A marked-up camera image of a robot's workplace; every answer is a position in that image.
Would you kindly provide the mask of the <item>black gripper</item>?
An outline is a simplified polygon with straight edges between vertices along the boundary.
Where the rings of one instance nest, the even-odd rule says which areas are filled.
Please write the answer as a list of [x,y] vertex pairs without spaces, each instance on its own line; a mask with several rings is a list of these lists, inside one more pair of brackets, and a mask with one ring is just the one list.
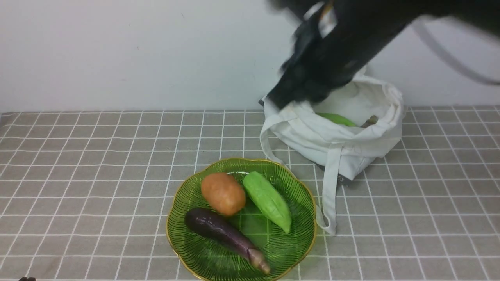
[[280,110],[293,102],[324,101],[375,56],[375,8],[290,8],[301,20],[293,53],[267,98]]

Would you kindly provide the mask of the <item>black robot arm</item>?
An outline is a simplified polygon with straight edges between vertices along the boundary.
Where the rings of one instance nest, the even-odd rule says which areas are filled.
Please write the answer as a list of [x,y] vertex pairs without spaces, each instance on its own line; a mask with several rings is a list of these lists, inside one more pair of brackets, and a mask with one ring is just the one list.
[[318,104],[348,83],[399,33],[421,16],[451,16],[499,37],[498,0],[278,0],[302,22],[293,54],[267,98],[279,110]]

